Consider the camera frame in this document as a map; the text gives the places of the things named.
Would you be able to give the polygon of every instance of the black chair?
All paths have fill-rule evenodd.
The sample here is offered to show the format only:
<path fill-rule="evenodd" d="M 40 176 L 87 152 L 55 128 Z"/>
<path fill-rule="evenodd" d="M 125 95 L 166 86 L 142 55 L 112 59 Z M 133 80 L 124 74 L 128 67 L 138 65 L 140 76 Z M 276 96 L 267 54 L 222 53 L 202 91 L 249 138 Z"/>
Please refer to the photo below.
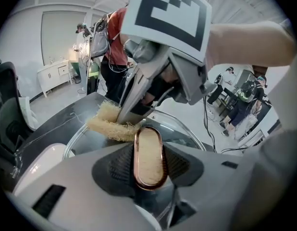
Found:
<path fill-rule="evenodd" d="M 5 173 L 16 166 L 15 152 L 33 133 L 19 104 L 14 65 L 0 62 L 0 169 Z"/>

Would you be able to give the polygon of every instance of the cabinet drawer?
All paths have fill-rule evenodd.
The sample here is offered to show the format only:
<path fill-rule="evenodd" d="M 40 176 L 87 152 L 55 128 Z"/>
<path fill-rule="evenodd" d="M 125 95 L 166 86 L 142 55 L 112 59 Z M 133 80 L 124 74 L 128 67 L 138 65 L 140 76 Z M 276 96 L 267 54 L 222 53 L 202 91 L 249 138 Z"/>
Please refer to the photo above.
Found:
<path fill-rule="evenodd" d="M 68 73 L 68 66 L 58 67 L 59 75 L 65 75 Z"/>

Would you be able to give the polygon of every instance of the copper rim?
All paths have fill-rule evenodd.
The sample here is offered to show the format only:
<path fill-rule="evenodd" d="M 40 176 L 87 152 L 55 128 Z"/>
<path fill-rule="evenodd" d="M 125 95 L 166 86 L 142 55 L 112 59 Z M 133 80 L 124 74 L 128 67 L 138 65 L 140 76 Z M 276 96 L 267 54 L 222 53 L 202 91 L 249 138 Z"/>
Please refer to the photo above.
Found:
<path fill-rule="evenodd" d="M 161 161 L 162 161 L 163 175 L 162 175 L 161 180 L 154 185 L 149 185 L 149 184 L 144 183 L 139 175 L 139 135 L 145 129 L 153 130 L 157 134 L 158 140 L 159 140 L 159 149 L 160 149 L 160 157 L 161 157 Z M 167 179 L 167 176 L 168 176 L 167 167 L 166 167 L 166 163 L 165 163 L 165 157 L 164 157 L 164 151 L 163 151 L 163 145 L 162 145 L 162 139 L 161 139 L 160 133 L 155 128 L 142 127 L 136 133 L 135 142 L 134 142 L 134 177 L 136 179 L 137 185 L 144 190 L 154 190 L 154 189 L 161 187 L 164 184 L 164 182 Z"/>

